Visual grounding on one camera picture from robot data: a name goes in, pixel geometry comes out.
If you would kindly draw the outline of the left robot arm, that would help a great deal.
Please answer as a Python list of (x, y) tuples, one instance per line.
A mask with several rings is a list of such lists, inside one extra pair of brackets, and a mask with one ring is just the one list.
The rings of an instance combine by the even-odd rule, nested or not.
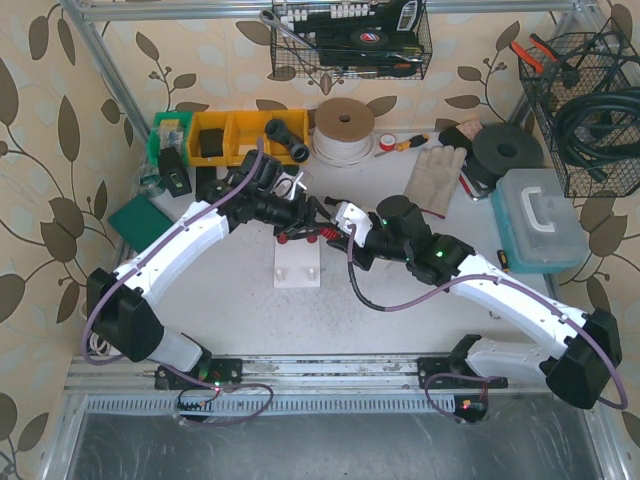
[(257, 146), (224, 179), (206, 182), (186, 212), (143, 252), (112, 272), (94, 270), (87, 280), (84, 360), (101, 365), (88, 350), (90, 336), (97, 335), (118, 352), (109, 363), (148, 360), (191, 385), (216, 388), (211, 352), (165, 327), (154, 308), (201, 254), (240, 224), (260, 221), (291, 240), (329, 227), (329, 212), (297, 180), (287, 195), (277, 195), (283, 173), (282, 164)]

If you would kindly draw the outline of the white peg base plate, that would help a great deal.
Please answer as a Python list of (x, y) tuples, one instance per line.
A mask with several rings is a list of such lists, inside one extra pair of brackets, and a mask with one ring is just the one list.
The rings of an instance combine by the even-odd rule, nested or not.
[(276, 289), (318, 288), (321, 285), (320, 243), (307, 239), (275, 241), (273, 286)]

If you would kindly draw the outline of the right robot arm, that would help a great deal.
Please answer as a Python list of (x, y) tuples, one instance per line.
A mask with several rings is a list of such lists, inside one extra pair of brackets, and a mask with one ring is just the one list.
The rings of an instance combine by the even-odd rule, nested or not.
[[(451, 292), (499, 314), (549, 355), (537, 368), (547, 387), (573, 407), (602, 403), (616, 410), (629, 405), (617, 371), (622, 349), (616, 318), (607, 310), (587, 313), (546, 297), (493, 265), (462, 240), (431, 230), (422, 210), (404, 195), (382, 200), (366, 212), (352, 202), (328, 198), (331, 222), (343, 233), (349, 281), (358, 300), (391, 313), (411, 308), (441, 292)], [(403, 262), (431, 286), (421, 297), (394, 307), (373, 303), (360, 290), (355, 270), (374, 259)]]

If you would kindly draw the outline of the beige work glove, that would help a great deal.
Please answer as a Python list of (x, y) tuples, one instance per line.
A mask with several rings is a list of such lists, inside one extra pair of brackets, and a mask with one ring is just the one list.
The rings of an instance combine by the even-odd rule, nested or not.
[(466, 156), (467, 150), (463, 147), (422, 149), (404, 195), (422, 210), (445, 218)]

